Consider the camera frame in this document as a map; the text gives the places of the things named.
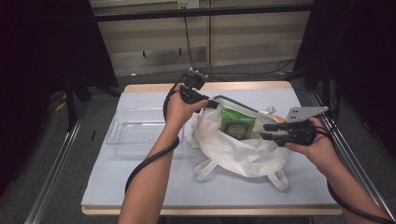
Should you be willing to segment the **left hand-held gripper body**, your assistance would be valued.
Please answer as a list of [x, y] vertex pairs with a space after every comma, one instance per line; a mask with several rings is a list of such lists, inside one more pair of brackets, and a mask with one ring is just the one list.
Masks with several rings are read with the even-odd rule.
[[192, 105], [208, 99], [207, 96], [199, 93], [199, 90], [205, 85], [208, 75], [204, 75], [191, 67], [189, 73], [184, 74], [184, 77], [184, 84], [180, 87], [179, 91], [185, 103]]

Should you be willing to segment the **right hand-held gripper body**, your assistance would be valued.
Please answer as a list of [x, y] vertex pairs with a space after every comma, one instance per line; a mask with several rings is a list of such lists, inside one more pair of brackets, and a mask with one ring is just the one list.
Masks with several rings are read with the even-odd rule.
[[280, 147], [287, 143], [310, 146], [316, 138], [317, 128], [310, 121], [311, 118], [324, 114], [329, 110], [327, 106], [292, 107], [284, 123], [277, 124], [285, 134], [274, 136], [274, 142]]

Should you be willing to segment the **green snack packet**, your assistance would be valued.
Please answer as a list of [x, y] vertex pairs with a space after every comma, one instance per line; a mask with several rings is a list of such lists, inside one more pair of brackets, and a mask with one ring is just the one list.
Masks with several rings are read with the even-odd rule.
[[220, 130], [237, 140], [245, 140], [251, 137], [255, 118], [229, 108], [222, 108], [220, 111]]

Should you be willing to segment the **white cloth tote bag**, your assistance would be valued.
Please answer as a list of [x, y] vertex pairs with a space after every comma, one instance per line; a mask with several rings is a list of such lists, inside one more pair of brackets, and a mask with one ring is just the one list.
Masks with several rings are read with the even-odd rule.
[[[272, 184], [280, 189], [287, 189], [290, 182], [283, 171], [290, 151], [275, 142], [263, 140], [260, 133], [264, 124], [279, 124], [283, 121], [272, 106], [256, 110], [234, 99], [217, 95], [211, 100], [219, 103], [216, 109], [204, 108], [194, 119], [187, 141], [193, 148], [199, 148], [206, 155], [206, 160], [199, 163], [194, 172], [203, 179], [214, 168], [220, 166], [244, 177], [268, 177]], [[237, 140], [223, 133], [220, 111], [229, 108], [255, 118], [251, 137]]]

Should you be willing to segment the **clear plastic bin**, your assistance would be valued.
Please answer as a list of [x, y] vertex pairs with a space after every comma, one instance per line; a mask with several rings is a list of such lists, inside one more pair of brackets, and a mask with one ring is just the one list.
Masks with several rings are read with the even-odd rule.
[[118, 109], [106, 144], [118, 157], [145, 157], [160, 136], [165, 121], [161, 108]]

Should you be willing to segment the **person's right hand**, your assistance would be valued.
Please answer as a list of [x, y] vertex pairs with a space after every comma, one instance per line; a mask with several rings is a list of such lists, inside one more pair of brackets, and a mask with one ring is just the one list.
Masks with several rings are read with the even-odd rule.
[[318, 133], [310, 146], [287, 143], [287, 149], [305, 155], [324, 175], [339, 163], [332, 141], [322, 133]]

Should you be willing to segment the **person's left hand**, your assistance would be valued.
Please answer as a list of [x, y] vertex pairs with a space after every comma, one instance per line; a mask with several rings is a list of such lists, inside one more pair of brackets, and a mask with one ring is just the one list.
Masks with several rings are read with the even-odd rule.
[[207, 100], [201, 100], [192, 105], [187, 104], [177, 91], [171, 96], [167, 105], [165, 129], [178, 132], [195, 111], [202, 109], [207, 104]]

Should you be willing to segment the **wooden table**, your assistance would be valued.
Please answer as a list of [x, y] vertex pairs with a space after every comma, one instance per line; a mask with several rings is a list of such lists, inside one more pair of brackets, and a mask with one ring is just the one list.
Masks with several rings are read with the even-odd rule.
[[[168, 93], [167, 84], [129, 85], [124, 92], [156, 92]], [[287, 81], [257, 81], [257, 82], [215, 82], [207, 83], [202, 88], [207, 96], [225, 95], [245, 105], [262, 110], [274, 106], [280, 117], [287, 116], [290, 108], [299, 105], [299, 100]], [[116, 215], [120, 207], [84, 207], [81, 210], [86, 215]], [[214, 216], [319, 216], [338, 215], [341, 210], [334, 205], [262, 205], [262, 206], [232, 206], [232, 207], [166, 207], [163, 204], [162, 213], [165, 216], [214, 217]]]

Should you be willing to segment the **black horizontal bar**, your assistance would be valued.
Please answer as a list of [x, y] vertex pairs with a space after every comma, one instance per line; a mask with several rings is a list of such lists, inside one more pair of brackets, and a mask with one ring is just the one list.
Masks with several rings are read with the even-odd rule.
[[291, 4], [291, 5], [270, 5], [254, 7], [211, 7], [196, 9], [174, 9], [131, 13], [105, 13], [92, 16], [94, 21], [138, 21], [155, 19], [173, 19], [206, 16], [226, 16], [261, 13], [284, 13], [310, 11], [314, 7], [313, 3]]

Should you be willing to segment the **pale table cover sheet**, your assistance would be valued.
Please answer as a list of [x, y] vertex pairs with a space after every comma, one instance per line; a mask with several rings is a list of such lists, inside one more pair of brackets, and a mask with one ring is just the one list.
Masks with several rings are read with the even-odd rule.
[[[125, 92], [118, 109], [162, 108], [164, 91]], [[191, 129], [188, 122], [180, 134], [180, 145], [175, 150], [169, 185], [165, 196], [166, 207], [232, 207], [262, 205], [334, 205], [325, 177], [303, 155], [291, 153], [283, 170], [289, 179], [287, 189], [277, 189], [268, 177], [244, 177], [216, 167], [205, 180], [200, 180], [193, 169], [205, 160], [199, 148], [187, 143]], [[81, 205], [88, 207], [120, 207], [124, 198], [126, 180], [132, 170], [144, 159], [118, 157], [103, 143], [85, 190]]]

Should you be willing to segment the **black curtain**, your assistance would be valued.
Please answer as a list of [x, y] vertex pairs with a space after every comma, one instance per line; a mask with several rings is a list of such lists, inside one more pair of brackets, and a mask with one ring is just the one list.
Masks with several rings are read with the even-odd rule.
[[118, 81], [90, 0], [0, 0], [0, 196], [34, 147], [56, 91]]
[[295, 68], [309, 90], [333, 78], [396, 153], [396, 0], [314, 0]]

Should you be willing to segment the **black metal stand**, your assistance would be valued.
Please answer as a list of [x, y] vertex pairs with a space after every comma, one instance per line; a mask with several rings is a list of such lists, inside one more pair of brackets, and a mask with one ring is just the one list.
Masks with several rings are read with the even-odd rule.
[[68, 128], [67, 131], [71, 132], [77, 122], [77, 113], [75, 107], [75, 96], [70, 82], [65, 83], [65, 96], [68, 113]]

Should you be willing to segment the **wall power socket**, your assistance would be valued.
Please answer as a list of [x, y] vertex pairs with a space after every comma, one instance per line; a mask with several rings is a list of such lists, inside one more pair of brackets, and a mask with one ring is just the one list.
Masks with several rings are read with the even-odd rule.
[[191, 9], [191, 8], [199, 8], [199, 7], [200, 7], [199, 0], [177, 0], [178, 9]]

